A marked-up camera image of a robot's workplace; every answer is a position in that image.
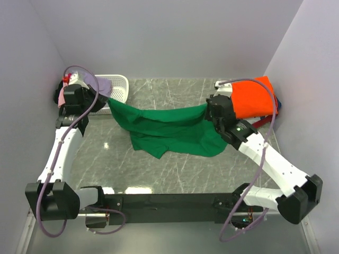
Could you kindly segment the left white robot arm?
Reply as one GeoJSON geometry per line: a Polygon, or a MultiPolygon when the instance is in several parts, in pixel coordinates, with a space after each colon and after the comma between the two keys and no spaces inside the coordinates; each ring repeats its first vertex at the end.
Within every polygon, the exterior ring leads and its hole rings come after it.
{"type": "Polygon", "coordinates": [[[100,186],[73,190],[69,177],[75,154],[89,123],[88,114],[100,110],[107,98],[80,84],[64,89],[65,103],[56,120],[55,141],[47,164],[35,183],[27,184],[25,195],[36,219],[71,220],[88,206],[93,212],[104,210],[106,200],[100,186]]]}

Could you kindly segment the black t shirt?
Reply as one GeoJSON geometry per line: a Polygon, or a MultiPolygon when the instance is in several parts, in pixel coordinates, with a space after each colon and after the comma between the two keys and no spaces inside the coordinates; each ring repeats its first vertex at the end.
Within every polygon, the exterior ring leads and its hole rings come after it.
{"type": "Polygon", "coordinates": [[[59,94],[60,94],[60,91],[61,91],[62,88],[63,88],[63,81],[61,81],[59,83],[59,85],[57,86],[57,89],[54,92],[53,101],[54,101],[55,104],[58,104],[59,94]]]}

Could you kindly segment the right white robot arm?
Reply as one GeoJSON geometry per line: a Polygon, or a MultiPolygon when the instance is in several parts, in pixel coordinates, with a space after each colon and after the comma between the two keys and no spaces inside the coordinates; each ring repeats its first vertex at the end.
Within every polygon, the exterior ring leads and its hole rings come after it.
{"type": "Polygon", "coordinates": [[[233,207],[244,211],[261,206],[278,211],[292,224],[299,224],[320,202],[323,180],[309,176],[287,161],[247,120],[237,119],[231,99],[224,95],[207,98],[206,120],[216,132],[237,151],[262,166],[278,189],[246,187],[233,197],[233,207]]]}

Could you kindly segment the green t shirt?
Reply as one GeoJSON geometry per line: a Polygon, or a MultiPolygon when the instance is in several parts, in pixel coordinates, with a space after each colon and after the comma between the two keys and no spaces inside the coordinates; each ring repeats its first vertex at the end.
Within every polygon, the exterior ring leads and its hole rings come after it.
{"type": "Polygon", "coordinates": [[[143,150],[159,159],[168,151],[214,157],[227,146],[205,120],[207,106],[172,110],[141,110],[114,99],[108,101],[113,118],[130,134],[134,150],[143,150]]]}

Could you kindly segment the white plastic laundry basket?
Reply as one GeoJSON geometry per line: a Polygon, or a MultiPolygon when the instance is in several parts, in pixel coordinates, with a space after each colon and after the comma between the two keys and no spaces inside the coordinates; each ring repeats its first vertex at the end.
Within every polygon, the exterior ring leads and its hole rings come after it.
{"type": "MultiPolygon", "coordinates": [[[[97,76],[106,78],[111,81],[112,84],[112,90],[110,95],[111,99],[114,99],[121,103],[126,103],[129,94],[129,82],[125,76],[123,75],[97,75],[97,76]]],[[[103,102],[106,102],[106,104],[96,112],[91,111],[90,115],[110,115],[111,110],[108,105],[108,99],[109,98],[99,94],[97,104],[100,103],[102,104],[103,102]]]]}

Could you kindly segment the orange folded t shirt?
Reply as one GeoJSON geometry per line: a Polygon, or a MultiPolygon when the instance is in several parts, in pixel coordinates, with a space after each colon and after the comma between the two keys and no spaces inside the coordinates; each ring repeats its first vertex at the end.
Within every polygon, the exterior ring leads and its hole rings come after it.
{"type": "Polygon", "coordinates": [[[261,85],[253,81],[232,83],[231,101],[237,119],[272,115],[272,100],[261,85]]]}

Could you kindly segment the dark red folded t shirt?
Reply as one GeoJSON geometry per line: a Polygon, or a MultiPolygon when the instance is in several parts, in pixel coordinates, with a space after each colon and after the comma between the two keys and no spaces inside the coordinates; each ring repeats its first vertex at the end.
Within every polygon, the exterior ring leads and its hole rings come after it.
{"type": "Polygon", "coordinates": [[[266,116],[266,117],[260,119],[260,120],[257,121],[257,122],[254,122],[252,125],[253,125],[256,129],[259,129],[259,128],[261,128],[262,126],[264,126],[265,124],[271,123],[271,121],[272,121],[272,116],[269,115],[269,116],[266,116]]]}

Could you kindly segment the aluminium rail frame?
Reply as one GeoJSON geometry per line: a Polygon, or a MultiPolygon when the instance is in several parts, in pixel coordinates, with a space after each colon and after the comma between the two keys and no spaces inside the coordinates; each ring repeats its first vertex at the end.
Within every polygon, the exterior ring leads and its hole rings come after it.
{"type": "Polygon", "coordinates": [[[96,235],[79,217],[61,236],[49,238],[29,213],[16,253],[320,253],[309,218],[292,225],[270,212],[259,226],[227,243],[218,240],[220,229],[212,222],[145,223],[96,235]]]}

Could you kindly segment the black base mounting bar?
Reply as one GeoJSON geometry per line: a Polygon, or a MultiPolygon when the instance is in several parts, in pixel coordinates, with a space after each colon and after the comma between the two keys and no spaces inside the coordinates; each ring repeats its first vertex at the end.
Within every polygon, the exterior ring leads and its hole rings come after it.
{"type": "Polygon", "coordinates": [[[105,194],[100,205],[122,212],[127,223],[221,223],[236,202],[231,193],[105,194]]]}

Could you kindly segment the lilac t shirt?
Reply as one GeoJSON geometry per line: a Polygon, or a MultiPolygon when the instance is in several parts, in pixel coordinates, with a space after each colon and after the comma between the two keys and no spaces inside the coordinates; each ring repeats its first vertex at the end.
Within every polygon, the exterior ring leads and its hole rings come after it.
{"type": "Polygon", "coordinates": [[[99,91],[99,94],[102,96],[110,98],[112,90],[112,84],[110,80],[96,75],[95,77],[99,83],[99,87],[97,87],[94,77],[91,74],[84,71],[80,71],[79,77],[87,87],[90,87],[95,91],[99,91]]]}

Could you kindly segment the pink t shirt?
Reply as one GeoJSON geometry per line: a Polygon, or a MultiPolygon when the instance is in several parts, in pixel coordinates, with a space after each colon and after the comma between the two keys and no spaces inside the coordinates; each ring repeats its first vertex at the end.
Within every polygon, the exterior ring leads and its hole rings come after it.
{"type": "Polygon", "coordinates": [[[58,96],[58,107],[59,108],[61,108],[65,104],[64,89],[65,89],[65,86],[63,86],[59,92],[59,96],[58,96]]]}

